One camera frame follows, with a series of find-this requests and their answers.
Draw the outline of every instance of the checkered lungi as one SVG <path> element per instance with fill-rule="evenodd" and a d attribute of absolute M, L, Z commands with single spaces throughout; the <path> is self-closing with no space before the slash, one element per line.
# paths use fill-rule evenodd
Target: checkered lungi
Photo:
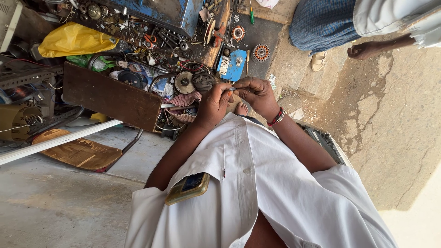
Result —
<path fill-rule="evenodd" d="M 355 0 L 302 0 L 289 26 L 294 46 L 311 54 L 360 38 L 353 23 Z"/>

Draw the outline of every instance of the mobile phone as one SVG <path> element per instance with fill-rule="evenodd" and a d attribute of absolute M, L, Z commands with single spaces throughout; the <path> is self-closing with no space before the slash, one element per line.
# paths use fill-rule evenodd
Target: mobile phone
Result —
<path fill-rule="evenodd" d="M 170 206 L 175 203 L 204 194 L 208 189 L 210 175 L 205 172 L 184 177 L 175 184 L 165 198 L 165 204 Z"/>

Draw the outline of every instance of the red wire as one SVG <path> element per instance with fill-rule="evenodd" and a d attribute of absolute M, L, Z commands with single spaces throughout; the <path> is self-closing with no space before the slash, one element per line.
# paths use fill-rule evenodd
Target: red wire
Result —
<path fill-rule="evenodd" d="M 181 62 L 179 63 L 179 65 L 180 65 L 182 68 L 184 68 L 184 69 L 186 69 L 186 70 L 189 70 L 189 71 L 199 71 L 199 70 L 202 68 L 202 66 L 204 66 L 204 64 L 201 64 L 201 66 L 200 66 L 198 69 L 196 69 L 196 70 L 188 69 L 187 67 L 185 67 L 185 66 L 182 65 L 182 63 L 187 62 L 187 61 L 189 61 L 189 60 L 181 61 Z"/>
<path fill-rule="evenodd" d="M 26 62 L 33 63 L 33 64 L 38 64 L 38 65 L 41 65 L 41 66 L 48 66 L 48 65 L 45 65 L 45 64 L 39 64 L 39 63 L 35 63 L 35 62 L 32 62 L 30 60 L 25 60 L 25 59 L 13 59 L 13 60 L 8 61 L 8 62 L 6 62 L 4 64 L 10 63 L 10 62 L 15 61 L 15 60 L 22 60 L 22 61 L 26 61 Z"/>

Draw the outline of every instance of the beaded bracelet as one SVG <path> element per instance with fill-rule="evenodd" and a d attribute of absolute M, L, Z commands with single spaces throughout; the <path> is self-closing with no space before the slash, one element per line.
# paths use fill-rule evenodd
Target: beaded bracelet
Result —
<path fill-rule="evenodd" d="M 272 125 L 281 122 L 285 114 L 287 114 L 287 112 L 281 107 L 279 113 L 274 118 L 274 120 L 271 123 L 266 122 L 267 125 L 271 127 Z"/>

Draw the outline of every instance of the green screwdriver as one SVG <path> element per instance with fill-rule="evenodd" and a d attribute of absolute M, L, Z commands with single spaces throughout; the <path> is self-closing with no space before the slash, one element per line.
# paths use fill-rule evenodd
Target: green screwdriver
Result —
<path fill-rule="evenodd" d="M 254 24 L 253 7 L 251 7 L 251 0 L 250 0 L 250 15 L 251 15 L 251 24 Z"/>

